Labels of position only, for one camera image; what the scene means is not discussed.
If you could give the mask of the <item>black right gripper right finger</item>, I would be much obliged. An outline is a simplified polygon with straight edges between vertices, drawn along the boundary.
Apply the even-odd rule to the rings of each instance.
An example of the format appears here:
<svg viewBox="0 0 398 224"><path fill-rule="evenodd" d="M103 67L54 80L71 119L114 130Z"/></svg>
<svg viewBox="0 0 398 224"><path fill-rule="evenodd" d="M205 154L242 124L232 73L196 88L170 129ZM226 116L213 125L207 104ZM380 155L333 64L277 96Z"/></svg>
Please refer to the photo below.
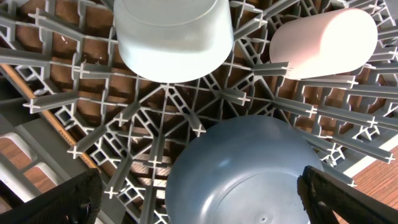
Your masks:
<svg viewBox="0 0 398 224"><path fill-rule="evenodd" d="M312 166L297 179L297 193L310 223L397 224L397 210L342 183Z"/></svg>

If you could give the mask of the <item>dark blue plate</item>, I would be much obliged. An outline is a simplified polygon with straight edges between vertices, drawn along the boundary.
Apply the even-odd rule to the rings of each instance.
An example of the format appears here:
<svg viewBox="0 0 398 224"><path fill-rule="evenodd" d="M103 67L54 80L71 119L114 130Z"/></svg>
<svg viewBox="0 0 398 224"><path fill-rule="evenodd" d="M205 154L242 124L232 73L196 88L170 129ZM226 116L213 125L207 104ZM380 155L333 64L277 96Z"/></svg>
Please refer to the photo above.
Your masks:
<svg viewBox="0 0 398 224"><path fill-rule="evenodd" d="M224 120L174 162L165 207L171 224L308 223L297 192L321 161L298 129L273 117Z"/></svg>

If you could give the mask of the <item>wooden chopstick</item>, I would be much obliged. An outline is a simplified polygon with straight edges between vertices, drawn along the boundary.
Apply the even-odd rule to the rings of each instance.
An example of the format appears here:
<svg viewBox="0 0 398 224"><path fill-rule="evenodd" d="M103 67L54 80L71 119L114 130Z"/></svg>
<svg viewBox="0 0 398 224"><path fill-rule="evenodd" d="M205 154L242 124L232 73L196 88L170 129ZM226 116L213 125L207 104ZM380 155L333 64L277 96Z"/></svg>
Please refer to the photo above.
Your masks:
<svg viewBox="0 0 398 224"><path fill-rule="evenodd" d="M10 66L7 64L1 64L2 69L7 73L11 80L22 90L22 92L28 97L28 99L36 99L34 92L30 89L23 78ZM75 139L70 135L70 133L62 126L58 119L49 111L44 110L40 114L55 128L55 130L66 140L70 146L76 144ZM97 168L101 170L90 158L87 153L80 155L80 159L89 167Z"/></svg>

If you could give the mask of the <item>pink cup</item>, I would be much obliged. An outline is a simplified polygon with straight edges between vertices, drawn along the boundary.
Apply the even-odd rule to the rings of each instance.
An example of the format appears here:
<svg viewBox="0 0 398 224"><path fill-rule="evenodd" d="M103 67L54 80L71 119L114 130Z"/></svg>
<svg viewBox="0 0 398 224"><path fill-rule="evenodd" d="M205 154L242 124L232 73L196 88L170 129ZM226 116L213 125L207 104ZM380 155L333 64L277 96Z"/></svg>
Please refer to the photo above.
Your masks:
<svg viewBox="0 0 398 224"><path fill-rule="evenodd" d="M289 21L274 33L271 63L289 63L293 80L346 73L363 66L377 45L377 26L365 11L340 9Z"/></svg>

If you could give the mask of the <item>light blue bowl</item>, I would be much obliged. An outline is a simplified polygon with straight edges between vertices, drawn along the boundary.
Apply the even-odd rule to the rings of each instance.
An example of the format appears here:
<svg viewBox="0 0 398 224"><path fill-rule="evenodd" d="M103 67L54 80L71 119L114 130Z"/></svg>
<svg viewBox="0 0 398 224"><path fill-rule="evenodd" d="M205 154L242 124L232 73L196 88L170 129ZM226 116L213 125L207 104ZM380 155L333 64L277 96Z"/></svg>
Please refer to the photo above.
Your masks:
<svg viewBox="0 0 398 224"><path fill-rule="evenodd" d="M228 0L115 0L113 12L123 62L153 82L204 77L233 48Z"/></svg>

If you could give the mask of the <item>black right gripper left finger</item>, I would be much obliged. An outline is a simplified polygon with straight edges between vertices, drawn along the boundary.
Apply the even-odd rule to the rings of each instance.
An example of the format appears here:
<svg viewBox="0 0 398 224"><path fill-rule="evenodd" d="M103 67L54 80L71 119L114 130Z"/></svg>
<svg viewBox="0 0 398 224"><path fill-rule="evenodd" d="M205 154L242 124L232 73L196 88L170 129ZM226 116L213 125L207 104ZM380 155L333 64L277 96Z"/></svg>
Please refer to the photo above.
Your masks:
<svg viewBox="0 0 398 224"><path fill-rule="evenodd" d="M94 224L102 194L100 172L92 168L1 214L1 224Z"/></svg>

